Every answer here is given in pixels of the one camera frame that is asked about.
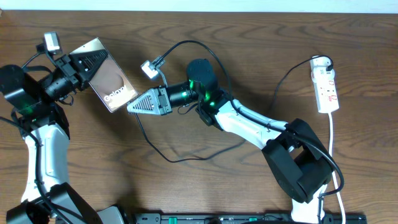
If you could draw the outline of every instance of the white wall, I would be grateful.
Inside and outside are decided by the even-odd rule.
[[[0,0],[0,8],[3,10],[398,13],[398,0]]]

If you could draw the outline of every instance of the wooden table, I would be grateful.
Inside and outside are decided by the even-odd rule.
[[[316,54],[334,59],[340,109],[335,120],[335,160],[346,180],[347,212],[365,213],[369,223],[398,218],[398,16],[368,14],[55,12],[3,11],[0,64],[22,65],[35,53],[43,33],[57,31],[64,52],[99,37],[143,92],[161,84],[141,72],[180,40],[207,44],[229,70],[234,95],[265,114],[286,71]],[[219,66],[205,50],[183,45],[162,67],[169,83],[185,78],[187,63],[208,58],[222,86]],[[47,65],[45,57],[33,65]],[[36,79],[43,73],[32,73]],[[11,105],[0,99],[0,115]],[[123,108],[109,113],[89,89],[63,106],[70,122],[68,168],[73,188],[96,210],[115,202],[165,213],[263,212],[290,210],[263,155],[246,143],[211,161],[170,164],[144,140],[136,120]],[[286,79],[271,118],[306,120],[324,145],[329,125],[317,112],[310,65]],[[196,112],[185,116],[141,116],[151,141],[170,159],[207,156],[241,138],[209,128]],[[28,153],[16,129],[0,125],[0,222],[20,203]],[[340,212],[335,196],[325,207]]]

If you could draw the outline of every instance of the wooden surface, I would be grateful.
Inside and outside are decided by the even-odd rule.
[[[140,64],[174,43],[200,40],[223,61],[234,95],[265,114],[286,71],[316,54],[333,58],[340,109],[335,120],[335,160],[346,180],[347,212],[369,223],[398,219],[398,16],[365,14],[249,14],[161,12],[5,11],[0,18],[0,65],[22,65],[44,32],[57,31],[64,52],[99,37],[143,92],[159,85]],[[181,46],[162,67],[169,83],[185,79],[195,58],[214,60],[195,45]],[[33,65],[50,65],[44,58]],[[214,68],[225,86],[220,68]],[[282,85],[271,118],[306,120],[328,145],[328,118],[317,112],[309,63]],[[33,74],[38,79],[43,74]],[[0,99],[0,115],[11,110]],[[145,142],[133,116],[109,113],[89,89],[63,106],[70,122],[68,168],[72,187],[97,210],[115,202],[163,212],[263,212],[290,210],[259,149],[246,143],[208,162],[169,164]],[[207,156],[241,141],[205,126],[196,112],[141,116],[148,137],[170,159]],[[0,125],[0,222],[20,203],[28,153],[18,131]],[[326,209],[339,212],[335,196]]]

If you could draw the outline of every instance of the power strip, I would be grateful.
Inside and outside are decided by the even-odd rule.
[[[315,58],[310,61],[311,79],[317,98],[318,112],[331,113],[339,108],[336,85],[335,70],[327,71],[326,68],[331,64],[326,57]]]

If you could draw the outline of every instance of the white power strip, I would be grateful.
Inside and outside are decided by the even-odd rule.
[[[318,112],[331,113],[339,108],[336,85],[335,70],[327,71],[326,68],[331,64],[326,57],[316,58],[310,61],[311,79],[317,98]]]

